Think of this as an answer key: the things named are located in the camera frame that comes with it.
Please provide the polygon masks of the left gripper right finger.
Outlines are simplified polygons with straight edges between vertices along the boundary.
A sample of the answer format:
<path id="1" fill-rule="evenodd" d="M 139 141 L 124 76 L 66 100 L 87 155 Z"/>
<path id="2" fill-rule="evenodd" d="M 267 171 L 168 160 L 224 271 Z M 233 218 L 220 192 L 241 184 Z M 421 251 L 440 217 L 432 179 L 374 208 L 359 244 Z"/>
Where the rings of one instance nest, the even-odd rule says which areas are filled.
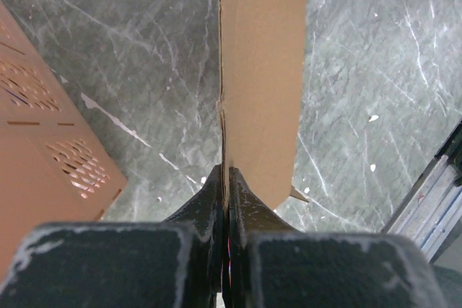
<path id="1" fill-rule="evenodd" d="M 304 233 L 229 171 L 229 307 L 445 307 L 430 265 L 392 234 Z"/>

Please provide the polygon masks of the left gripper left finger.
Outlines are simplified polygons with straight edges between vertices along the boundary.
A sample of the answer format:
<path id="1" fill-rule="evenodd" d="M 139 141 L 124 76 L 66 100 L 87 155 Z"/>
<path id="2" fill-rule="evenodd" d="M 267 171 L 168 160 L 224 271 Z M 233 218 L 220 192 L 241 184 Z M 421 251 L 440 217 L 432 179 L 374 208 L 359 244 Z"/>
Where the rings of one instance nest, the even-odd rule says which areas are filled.
<path id="1" fill-rule="evenodd" d="M 161 222 L 53 222 L 22 241 L 3 307 L 214 307 L 221 289 L 222 169 Z"/>

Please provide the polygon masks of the brown cardboard box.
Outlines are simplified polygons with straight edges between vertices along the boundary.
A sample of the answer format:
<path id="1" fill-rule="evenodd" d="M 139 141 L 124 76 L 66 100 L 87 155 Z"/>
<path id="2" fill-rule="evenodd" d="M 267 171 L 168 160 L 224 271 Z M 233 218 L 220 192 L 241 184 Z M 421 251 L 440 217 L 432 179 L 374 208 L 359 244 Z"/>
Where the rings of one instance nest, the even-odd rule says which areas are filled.
<path id="1" fill-rule="evenodd" d="M 219 0 L 223 175 L 237 168 L 269 208 L 291 193 L 307 0 Z"/>

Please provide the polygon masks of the orange plastic organizer rack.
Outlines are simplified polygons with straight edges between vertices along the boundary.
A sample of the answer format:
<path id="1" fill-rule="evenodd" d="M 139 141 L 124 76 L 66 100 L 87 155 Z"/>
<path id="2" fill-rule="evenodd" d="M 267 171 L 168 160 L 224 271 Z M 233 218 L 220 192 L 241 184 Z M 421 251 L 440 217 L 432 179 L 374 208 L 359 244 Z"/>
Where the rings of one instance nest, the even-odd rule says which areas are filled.
<path id="1" fill-rule="evenodd" d="M 126 186 L 51 69 L 1 9 L 1 272 L 50 221 L 97 221 Z"/>

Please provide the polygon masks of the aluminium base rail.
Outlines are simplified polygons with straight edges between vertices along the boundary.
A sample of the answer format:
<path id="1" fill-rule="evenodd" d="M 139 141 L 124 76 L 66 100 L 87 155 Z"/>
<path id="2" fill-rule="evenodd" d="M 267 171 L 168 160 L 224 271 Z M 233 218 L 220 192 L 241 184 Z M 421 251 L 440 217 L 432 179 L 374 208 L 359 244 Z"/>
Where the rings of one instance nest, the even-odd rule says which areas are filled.
<path id="1" fill-rule="evenodd" d="M 426 166 L 383 233 L 411 239 L 432 260 L 461 220 L 461 124 Z"/>

